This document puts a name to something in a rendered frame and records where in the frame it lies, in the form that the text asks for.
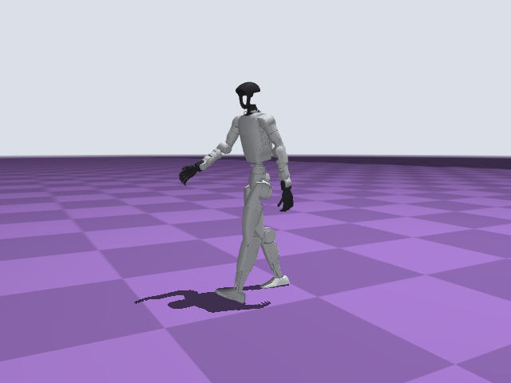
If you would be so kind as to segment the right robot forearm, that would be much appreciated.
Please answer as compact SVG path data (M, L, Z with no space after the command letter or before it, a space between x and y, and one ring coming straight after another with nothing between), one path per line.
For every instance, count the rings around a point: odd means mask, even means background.
M208 154L208 156L205 156L203 158L204 162L200 164L200 170L205 170L207 167L211 166L218 159L222 158L222 153L218 149L218 146L213 150L213 152L211 152L210 154Z

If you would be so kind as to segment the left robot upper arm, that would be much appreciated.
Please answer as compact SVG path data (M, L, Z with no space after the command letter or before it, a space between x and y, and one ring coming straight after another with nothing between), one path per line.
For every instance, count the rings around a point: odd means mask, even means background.
M258 116L257 120L259 122L259 126L267 133L269 140L275 145L275 147L271 151L272 155L275 158L278 158L275 152L277 147L282 146L284 147L285 151L286 148L276 127L275 118L272 115L263 114Z

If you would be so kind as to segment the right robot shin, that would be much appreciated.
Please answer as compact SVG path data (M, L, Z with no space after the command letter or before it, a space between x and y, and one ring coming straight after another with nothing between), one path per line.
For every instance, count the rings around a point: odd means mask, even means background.
M261 239L261 247L275 278L278 278L278 276L281 276L282 278L279 266L279 249L277 243L274 241L272 243L266 243Z

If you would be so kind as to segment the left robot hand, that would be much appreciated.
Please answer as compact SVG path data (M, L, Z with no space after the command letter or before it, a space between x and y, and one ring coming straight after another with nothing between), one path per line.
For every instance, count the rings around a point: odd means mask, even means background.
M286 211L286 210L289 210L290 208L292 208L294 205L293 204L293 195L290 191L291 186L289 188L286 188L285 182L282 180L281 181L281 190L283 190L282 199L280 200L277 207L279 207L281 205L281 203L283 202L283 208L280 211Z

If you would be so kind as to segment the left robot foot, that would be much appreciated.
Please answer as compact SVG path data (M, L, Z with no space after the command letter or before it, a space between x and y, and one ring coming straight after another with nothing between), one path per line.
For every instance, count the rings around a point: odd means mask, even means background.
M246 298L245 293L242 292L241 294L238 294L234 288L226 289L226 290L216 290L215 292L218 295L223 296L225 298L229 298L231 300L235 300L235 301L241 302L241 303L245 302L245 298Z

